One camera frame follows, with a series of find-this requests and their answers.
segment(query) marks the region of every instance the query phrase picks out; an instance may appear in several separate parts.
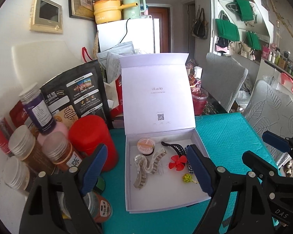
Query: green bag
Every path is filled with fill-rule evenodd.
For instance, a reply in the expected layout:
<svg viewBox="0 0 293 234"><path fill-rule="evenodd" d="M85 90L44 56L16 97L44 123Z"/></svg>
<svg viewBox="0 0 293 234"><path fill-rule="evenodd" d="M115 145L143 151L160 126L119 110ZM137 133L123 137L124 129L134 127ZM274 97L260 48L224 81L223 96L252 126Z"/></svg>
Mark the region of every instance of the green bag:
<svg viewBox="0 0 293 234"><path fill-rule="evenodd" d="M241 21L254 20L253 10L248 0L235 0L239 6L239 16Z"/></svg>
<svg viewBox="0 0 293 234"><path fill-rule="evenodd" d="M230 41L240 41L238 27L227 20L216 19L218 36Z"/></svg>
<svg viewBox="0 0 293 234"><path fill-rule="evenodd" d="M254 50L261 50L262 47L259 43L259 39L256 33L247 32L246 34L247 34L248 46Z"/></svg>

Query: white gift box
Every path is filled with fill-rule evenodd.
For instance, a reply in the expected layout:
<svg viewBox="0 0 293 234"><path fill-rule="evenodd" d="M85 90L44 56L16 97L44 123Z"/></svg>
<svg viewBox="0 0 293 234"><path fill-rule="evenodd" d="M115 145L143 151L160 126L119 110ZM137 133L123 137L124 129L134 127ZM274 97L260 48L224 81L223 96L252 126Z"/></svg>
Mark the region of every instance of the white gift box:
<svg viewBox="0 0 293 234"><path fill-rule="evenodd" d="M168 168L170 157L177 155L171 147L164 147L167 155L161 159L163 174L147 174L144 187L133 186L137 177L134 157L140 154L137 143L141 138L152 138L155 151L163 147L161 141L183 148L195 144L209 157L195 129L187 57L188 54L167 53L119 58L126 134L125 196L130 213L158 212L210 199L199 184L182 181L188 173L187 165L182 171Z"/></svg>

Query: doorway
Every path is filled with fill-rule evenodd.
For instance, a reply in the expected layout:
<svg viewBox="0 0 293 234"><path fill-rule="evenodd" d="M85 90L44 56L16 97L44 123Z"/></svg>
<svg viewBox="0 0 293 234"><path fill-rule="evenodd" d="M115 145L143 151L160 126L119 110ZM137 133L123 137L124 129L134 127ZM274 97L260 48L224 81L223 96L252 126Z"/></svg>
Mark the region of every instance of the doorway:
<svg viewBox="0 0 293 234"><path fill-rule="evenodd" d="M160 52L170 53L170 10L162 7L149 7L149 15L160 20Z"/></svg>
<svg viewBox="0 0 293 234"><path fill-rule="evenodd" d="M188 53L189 58L194 59L195 37L192 35L192 27L196 20L195 2L188 4Z"/></svg>

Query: qr code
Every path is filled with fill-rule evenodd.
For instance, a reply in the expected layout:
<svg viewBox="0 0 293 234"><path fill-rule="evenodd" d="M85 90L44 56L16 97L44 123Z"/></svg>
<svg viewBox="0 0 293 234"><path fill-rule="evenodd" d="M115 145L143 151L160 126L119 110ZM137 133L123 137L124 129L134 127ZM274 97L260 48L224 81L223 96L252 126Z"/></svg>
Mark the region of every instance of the qr code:
<svg viewBox="0 0 293 234"><path fill-rule="evenodd" d="M157 115L157 120L164 120L164 114L158 114Z"/></svg>

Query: chair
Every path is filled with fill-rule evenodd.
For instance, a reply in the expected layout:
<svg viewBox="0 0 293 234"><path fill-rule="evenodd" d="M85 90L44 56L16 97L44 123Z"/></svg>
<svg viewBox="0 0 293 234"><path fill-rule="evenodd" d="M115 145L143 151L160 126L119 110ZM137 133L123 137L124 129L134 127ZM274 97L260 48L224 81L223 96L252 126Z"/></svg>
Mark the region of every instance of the chair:
<svg viewBox="0 0 293 234"><path fill-rule="evenodd" d="M202 87L228 112L238 95L248 70L235 59L208 53L203 67Z"/></svg>
<svg viewBox="0 0 293 234"><path fill-rule="evenodd" d="M263 80L255 83L251 100L243 116L260 138L267 130L282 138L293 136L293 101L291 97L273 89ZM278 168L291 159L288 153L283 153L266 143L265 145Z"/></svg>

